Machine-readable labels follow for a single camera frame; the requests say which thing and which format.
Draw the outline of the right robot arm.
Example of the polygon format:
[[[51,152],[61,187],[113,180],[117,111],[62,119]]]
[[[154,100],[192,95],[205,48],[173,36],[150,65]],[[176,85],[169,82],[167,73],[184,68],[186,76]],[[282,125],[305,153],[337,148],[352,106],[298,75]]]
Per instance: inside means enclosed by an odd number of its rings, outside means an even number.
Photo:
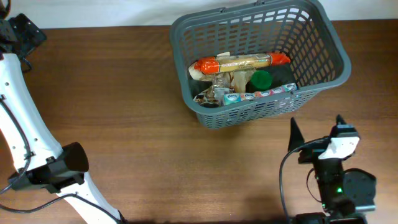
[[[360,136],[352,124],[341,115],[329,135],[306,142],[294,118],[290,119],[288,153],[280,163],[279,190],[288,223],[366,223],[366,212],[376,209],[376,177],[362,169],[345,170],[343,162],[354,156]],[[283,191],[283,167],[293,153],[299,153],[298,163],[311,164],[308,172],[315,175],[322,212],[302,213],[291,217]]]

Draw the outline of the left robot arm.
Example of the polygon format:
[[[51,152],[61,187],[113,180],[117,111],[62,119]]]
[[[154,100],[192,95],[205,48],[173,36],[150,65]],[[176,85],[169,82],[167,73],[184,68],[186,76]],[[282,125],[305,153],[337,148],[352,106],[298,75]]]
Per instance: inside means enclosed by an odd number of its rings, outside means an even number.
[[[10,1],[1,3],[1,132],[16,171],[1,193],[45,189],[57,198],[29,213],[66,200],[87,223],[126,223],[92,181],[81,144],[61,146],[46,127],[21,63],[47,37],[25,14],[8,18],[10,10]]]

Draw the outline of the green lid jar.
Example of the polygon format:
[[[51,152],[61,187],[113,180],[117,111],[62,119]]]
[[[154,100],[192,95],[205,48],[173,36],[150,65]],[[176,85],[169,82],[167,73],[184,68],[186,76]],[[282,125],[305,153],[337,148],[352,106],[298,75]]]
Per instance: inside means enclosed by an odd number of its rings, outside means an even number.
[[[253,73],[249,83],[248,88],[249,91],[265,91],[268,90],[273,82],[272,75],[264,70],[257,70]]]

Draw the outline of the beige paper bag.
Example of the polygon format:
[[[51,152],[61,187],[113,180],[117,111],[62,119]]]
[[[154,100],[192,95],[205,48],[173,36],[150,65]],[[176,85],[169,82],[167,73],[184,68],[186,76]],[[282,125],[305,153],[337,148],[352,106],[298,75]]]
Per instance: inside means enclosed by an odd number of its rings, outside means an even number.
[[[255,71],[256,69],[231,72],[231,87],[236,93],[246,92],[246,85]]]

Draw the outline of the orange spaghetti pasta package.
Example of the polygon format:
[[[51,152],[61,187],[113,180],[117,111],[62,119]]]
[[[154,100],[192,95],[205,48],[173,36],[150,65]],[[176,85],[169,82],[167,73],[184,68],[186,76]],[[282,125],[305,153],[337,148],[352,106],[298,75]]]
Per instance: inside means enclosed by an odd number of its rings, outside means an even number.
[[[213,75],[287,63],[290,63],[290,58],[284,53],[247,54],[201,58],[193,64],[193,68],[205,75]]]

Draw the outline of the Kleenex tissue multipack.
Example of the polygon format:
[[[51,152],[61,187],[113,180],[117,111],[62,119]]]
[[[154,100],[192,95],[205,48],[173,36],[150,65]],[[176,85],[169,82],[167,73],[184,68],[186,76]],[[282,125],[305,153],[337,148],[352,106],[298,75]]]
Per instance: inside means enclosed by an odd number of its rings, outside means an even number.
[[[225,94],[223,96],[221,104],[223,106],[226,106],[226,105],[231,105],[234,103],[239,103],[242,101],[255,100],[257,98],[263,98],[266,96],[272,96],[272,95],[276,95],[279,93],[290,92],[290,91],[294,91],[297,89],[298,89],[298,87],[295,83],[289,83],[286,85],[275,87],[270,90],[256,91],[254,93],[230,93],[230,94]]]

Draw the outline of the brown mushroom snack bag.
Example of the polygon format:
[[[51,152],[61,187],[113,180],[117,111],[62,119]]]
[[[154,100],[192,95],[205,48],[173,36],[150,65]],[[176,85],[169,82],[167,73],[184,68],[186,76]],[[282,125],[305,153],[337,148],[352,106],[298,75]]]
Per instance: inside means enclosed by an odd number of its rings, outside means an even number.
[[[195,68],[194,62],[189,66],[188,72],[191,77],[199,82],[211,82],[210,87],[202,90],[194,97],[194,102],[207,108],[217,108],[222,105],[223,96],[229,93],[236,93],[236,82],[234,73],[217,73],[215,75],[205,75]]]

